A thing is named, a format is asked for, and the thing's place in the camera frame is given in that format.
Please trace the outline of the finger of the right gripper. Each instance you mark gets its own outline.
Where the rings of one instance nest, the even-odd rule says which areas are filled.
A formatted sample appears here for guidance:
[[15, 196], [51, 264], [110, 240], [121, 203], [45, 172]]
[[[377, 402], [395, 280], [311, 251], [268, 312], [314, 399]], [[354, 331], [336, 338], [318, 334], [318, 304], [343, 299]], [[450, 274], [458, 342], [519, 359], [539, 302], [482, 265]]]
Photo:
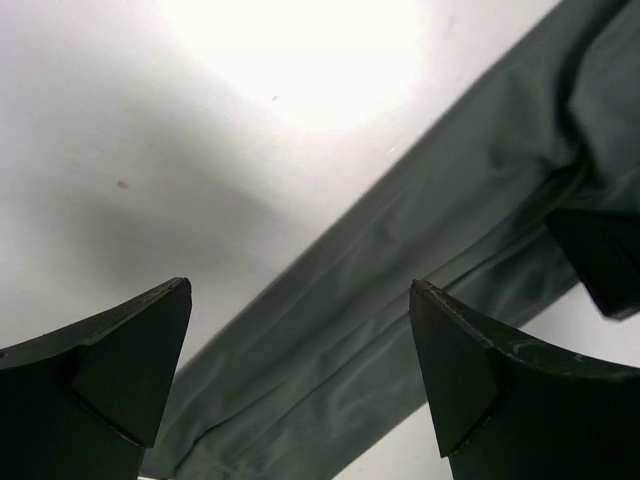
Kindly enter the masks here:
[[604, 317], [639, 313], [637, 214], [561, 208], [546, 225]]

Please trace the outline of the dark grey t shirt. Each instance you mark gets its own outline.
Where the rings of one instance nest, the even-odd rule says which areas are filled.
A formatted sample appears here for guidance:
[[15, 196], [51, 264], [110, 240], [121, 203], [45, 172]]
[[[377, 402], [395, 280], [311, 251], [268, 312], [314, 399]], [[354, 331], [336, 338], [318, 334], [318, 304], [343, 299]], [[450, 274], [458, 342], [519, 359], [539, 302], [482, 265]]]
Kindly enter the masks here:
[[639, 5], [564, 1], [177, 376], [145, 475], [330, 479], [426, 401], [427, 280], [522, 326], [576, 274], [561, 207], [639, 210]]

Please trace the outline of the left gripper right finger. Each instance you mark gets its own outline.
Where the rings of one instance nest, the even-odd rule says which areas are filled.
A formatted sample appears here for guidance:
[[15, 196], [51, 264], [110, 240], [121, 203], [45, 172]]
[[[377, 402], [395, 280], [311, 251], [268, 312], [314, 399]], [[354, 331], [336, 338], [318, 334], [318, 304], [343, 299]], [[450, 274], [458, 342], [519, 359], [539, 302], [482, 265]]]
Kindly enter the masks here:
[[456, 479], [635, 479], [639, 371], [549, 344], [413, 283], [410, 323]]

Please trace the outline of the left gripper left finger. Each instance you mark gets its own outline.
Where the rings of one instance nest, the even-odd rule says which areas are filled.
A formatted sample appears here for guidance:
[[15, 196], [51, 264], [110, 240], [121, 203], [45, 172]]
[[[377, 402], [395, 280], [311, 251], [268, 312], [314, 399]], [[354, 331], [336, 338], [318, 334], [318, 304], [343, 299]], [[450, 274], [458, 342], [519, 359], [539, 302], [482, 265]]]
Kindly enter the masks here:
[[192, 310], [186, 278], [1, 351], [4, 479], [135, 479]]

